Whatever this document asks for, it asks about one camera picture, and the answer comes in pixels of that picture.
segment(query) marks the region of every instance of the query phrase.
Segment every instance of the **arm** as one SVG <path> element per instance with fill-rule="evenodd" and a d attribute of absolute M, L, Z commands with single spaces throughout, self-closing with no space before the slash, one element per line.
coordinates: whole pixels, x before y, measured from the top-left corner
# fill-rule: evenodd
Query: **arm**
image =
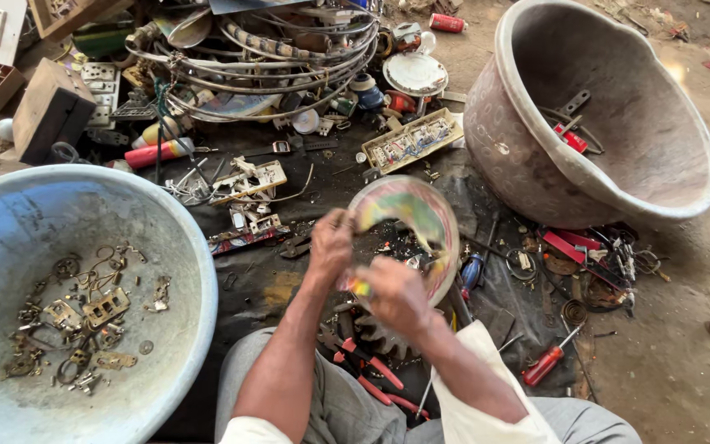
<path fill-rule="evenodd" d="M 356 275 L 374 290 L 371 312 L 420 350 L 456 398 L 507 423 L 528 415 L 511 386 L 465 348 L 445 319 L 429 308 L 417 270 L 376 257 L 370 268 L 359 268 Z"/>
<path fill-rule="evenodd" d="M 330 287 L 352 259 L 353 222 L 335 209 L 311 234 L 311 260 L 300 290 L 245 376 L 232 418 L 253 416 L 300 442 L 309 423 L 316 330 Z"/>

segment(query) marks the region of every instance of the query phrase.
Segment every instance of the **red spray can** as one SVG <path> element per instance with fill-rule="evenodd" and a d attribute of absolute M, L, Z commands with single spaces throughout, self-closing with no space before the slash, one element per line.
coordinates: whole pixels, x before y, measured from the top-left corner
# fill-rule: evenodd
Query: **red spray can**
<path fill-rule="evenodd" d="M 439 31 L 462 32 L 467 30 L 467 22 L 455 16 L 432 14 L 429 17 L 429 28 Z"/>
<path fill-rule="evenodd" d="M 188 149 L 192 150 L 193 140 L 190 137 L 180 138 Z M 161 160 L 175 159 L 181 156 L 188 156 L 191 152 L 185 149 L 177 141 L 168 141 L 161 144 L 160 157 Z M 148 165 L 154 165 L 158 154 L 158 146 L 145 146 L 144 148 L 133 149 L 125 152 L 124 160 L 131 168 L 138 169 Z"/>

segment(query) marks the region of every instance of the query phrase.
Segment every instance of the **pliers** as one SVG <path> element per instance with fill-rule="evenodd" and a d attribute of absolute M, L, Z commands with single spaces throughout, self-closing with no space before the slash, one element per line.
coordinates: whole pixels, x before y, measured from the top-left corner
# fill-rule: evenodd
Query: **pliers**
<path fill-rule="evenodd" d="M 333 331 L 332 328 L 330 328 L 322 323 L 320 323 L 320 331 L 317 333 L 316 338 L 320 342 L 325 344 L 326 347 L 330 348 L 330 350 L 337 352 L 337 354 L 341 353 L 341 350 L 344 350 L 349 353 L 352 353 L 354 356 L 357 356 L 358 358 L 363 359 L 367 363 L 374 366 L 374 368 L 378 369 L 380 371 L 380 373 L 382 373 L 385 376 L 386 379 L 388 379 L 394 386 L 396 386 L 397 389 L 401 390 L 404 388 L 404 383 L 402 383 L 399 380 L 399 378 L 397 378 L 396 375 L 394 375 L 394 373 L 392 371 L 390 371 L 390 369 L 388 367 L 385 366 L 385 364 L 383 364 L 378 358 L 375 358 L 374 356 L 363 351 L 361 348 L 358 348 L 358 346 L 355 344 L 355 341 L 353 340 L 353 338 L 347 338 L 347 340 L 341 340 L 341 338 L 339 338 L 339 336 L 336 334 L 335 331 Z"/>
<path fill-rule="evenodd" d="M 316 337 L 320 342 L 325 344 L 330 350 L 336 351 L 333 356 L 333 362 L 337 363 L 341 368 L 346 370 L 353 378 L 355 378 L 358 383 L 366 389 L 367 392 L 371 394 L 374 398 L 377 398 L 380 402 L 385 405 L 391 405 L 393 403 L 400 405 L 409 409 L 412 413 L 418 412 L 418 406 L 408 401 L 405 398 L 396 396 L 391 393 L 383 393 L 382 390 L 377 388 L 374 384 L 370 383 L 368 379 L 364 378 L 363 373 L 360 371 L 360 366 L 351 362 L 351 359 L 345 356 L 345 352 L 350 356 L 355 356 L 357 358 L 362 358 L 369 364 L 375 366 L 375 368 L 381 369 L 380 371 L 385 375 L 385 377 L 391 381 L 398 389 L 403 389 L 404 384 L 396 378 L 396 376 L 380 362 L 378 358 L 374 356 L 369 356 L 368 353 L 358 348 L 352 338 L 347 338 L 347 340 L 341 340 L 338 335 L 333 331 L 332 328 L 320 324 L 320 332 Z M 420 411 L 421 416 L 429 419 L 429 413 L 426 410 Z"/>
<path fill-rule="evenodd" d="M 310 243 L 300 245 L 301 243 L 309 239 L 310 237 L 308 236 L 295 236 L 293 238 L 288 238 L 284 241 L 283 244 L 281 244 L 281 248 L 279 248 L 279 254 L 281 254 L 281 257 L 287 257 L 289 259 L 298 257 L 311 249 Z"/>

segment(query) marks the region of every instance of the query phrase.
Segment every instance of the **wristwatch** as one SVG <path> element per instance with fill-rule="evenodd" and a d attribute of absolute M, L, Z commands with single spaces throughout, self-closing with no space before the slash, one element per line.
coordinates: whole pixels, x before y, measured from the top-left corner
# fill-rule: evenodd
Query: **wristwatch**
<path fill-rule="evenodd" d="M 268 145 L 261 148 L 252 148 L 241 151 L 240 154 L 244 157 L 250 156 L 260 156 L 262 154 L 286 154 L 291 151 L 290 142 L 288 141 L 275 141 L 272 145 Z"/>
<path fill-rule="evenodd" d="M 335 139 L 331 139 L 329 141 L 319 141 L 319 142 L 307 143 L 307 144 L 305 144 L 304 147 L 306 148 L 306 151 L 313 151 L 315 149 L 325 149 L 325 148 L 338 148 L 339 142 L 336 141 Z"/>

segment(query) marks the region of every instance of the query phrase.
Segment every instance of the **red screwdriver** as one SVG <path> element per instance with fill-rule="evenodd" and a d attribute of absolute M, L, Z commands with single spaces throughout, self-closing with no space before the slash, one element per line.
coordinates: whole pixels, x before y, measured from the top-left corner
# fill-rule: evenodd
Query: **red screwdriver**
<path fill-rule="evenodd" d="M 574 338 L 574 335 L 580 331 L 580 328 L 582 328 L 582 326 L 575 328 L 574 331 L 572 331 L 569 336 L 567 336 L 566 339 L 560 343 L 560 345 L 553 345 L 550 347 L 550 349 L 539 358 L 539 362 L 535 363 L 528 369 L 528 371 L 525 372 L 524 375 L 522 375 L 522 380 L 525 381 L 525 384 L 530 387 L 535 387 L 541 379 L 543 379 L 547 373 L 552 370 L 560 358 L 563 358 L 563 346 L 568 344 L 571 338 Z"/>

